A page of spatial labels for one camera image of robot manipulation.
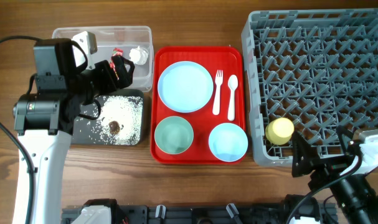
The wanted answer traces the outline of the red snack wrapper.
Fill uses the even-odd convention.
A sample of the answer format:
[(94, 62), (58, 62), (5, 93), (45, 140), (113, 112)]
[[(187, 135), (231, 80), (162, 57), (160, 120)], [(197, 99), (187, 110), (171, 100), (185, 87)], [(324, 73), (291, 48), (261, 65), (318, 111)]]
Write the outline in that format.
[[(116, 56), (116, 55), (122, 56), (122, 55), (123, 55), (123, 50), (121, 50), (121, 49), (115, 47), (115, 48), (113, 49), (112, 56)], [(114, 64), (114, 62), (113, 62), (112, 60), (110, 60), (110, 63), (109, 63), (109, 64), (110, 64), (110, 67), (111, 67), (111, 68), (113, 69), (113, 71), (115, 72), (115, 75), (116, 75), (117, 79), (119, 79), (119, 76), (117, 75), (117, 72), (116, 72), (116, 70), (115, 70), (115, 64)]]

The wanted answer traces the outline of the green bowl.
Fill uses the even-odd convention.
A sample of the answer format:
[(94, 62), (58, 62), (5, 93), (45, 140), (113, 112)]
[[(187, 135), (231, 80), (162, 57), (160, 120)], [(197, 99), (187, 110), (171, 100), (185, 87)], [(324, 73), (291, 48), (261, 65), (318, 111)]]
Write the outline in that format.
[(157, 147), (164, 153), (177, 155), (191, 147), (194, 130), (186, 119), (180, 116), (169, 116), (157, 124), (154, 140)]

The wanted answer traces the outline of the white tissue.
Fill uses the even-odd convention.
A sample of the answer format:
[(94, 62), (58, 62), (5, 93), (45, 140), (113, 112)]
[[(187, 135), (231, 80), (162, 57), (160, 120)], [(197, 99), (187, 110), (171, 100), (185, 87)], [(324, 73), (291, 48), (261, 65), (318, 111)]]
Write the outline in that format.
[(134, 64), (144, 65), (148, 60), (149, 52), (145, 48), (138, 46), (130, 50), (129, 57)]

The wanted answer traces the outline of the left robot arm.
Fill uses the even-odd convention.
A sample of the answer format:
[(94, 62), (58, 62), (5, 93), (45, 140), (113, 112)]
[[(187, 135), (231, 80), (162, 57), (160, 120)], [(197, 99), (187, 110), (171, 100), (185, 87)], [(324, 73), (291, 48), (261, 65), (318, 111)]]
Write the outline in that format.
[(21, 148), (13, 223), (60, 223), (62, 176), (83, 105), (97, 104), (98, 95), (130, 86), (135, 65), (121, 55), (88, 68), (77, 65), (71, 39), (42, 39), (34, 45), (36, 73), (13, 108), (17, 145)]

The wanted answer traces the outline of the yellow cup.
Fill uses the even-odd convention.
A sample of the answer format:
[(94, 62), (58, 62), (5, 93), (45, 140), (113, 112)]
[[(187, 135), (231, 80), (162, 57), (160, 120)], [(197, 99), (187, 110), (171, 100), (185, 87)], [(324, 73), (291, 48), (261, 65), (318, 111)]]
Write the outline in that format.
[(276, 145), (286, 144), (295, 130), (294, 124), (288, 118), (278, 118), (266, 126), (265, 136)]

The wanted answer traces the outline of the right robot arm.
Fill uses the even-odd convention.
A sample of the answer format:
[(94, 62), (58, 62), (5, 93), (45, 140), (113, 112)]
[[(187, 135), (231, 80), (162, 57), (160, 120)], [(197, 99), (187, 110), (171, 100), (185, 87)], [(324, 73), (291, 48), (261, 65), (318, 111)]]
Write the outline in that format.
[(310, 175), (306, 194), (292, 209), (285, 222), (295, 219), (300, 207), (315, 194), (330, 189), (349, 223), (378, 223), (378, 195), (366, 180), (378, 167), (378, 128), (351, 132), (336, 128), (343, 154), (322, 158), (298, 132), (292, 134), (293, 177)]

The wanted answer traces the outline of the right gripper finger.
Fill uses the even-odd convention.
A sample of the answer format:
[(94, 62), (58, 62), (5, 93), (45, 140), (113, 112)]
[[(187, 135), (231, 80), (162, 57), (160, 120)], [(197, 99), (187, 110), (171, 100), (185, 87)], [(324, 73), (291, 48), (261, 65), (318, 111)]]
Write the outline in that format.
[(301, 177), (310, 174), (319, 160), (317, 149), (297, 131), (293, 133), (291, 142), (293, 148), (292, 176)]
[(349, 147), (349, 142), (352, 141), (354, 133), (344, 126), (339, 125), (336, 128), (336, 134), (338, 135), (343, 154), (355, 156), (357, 154), (356, 151)]

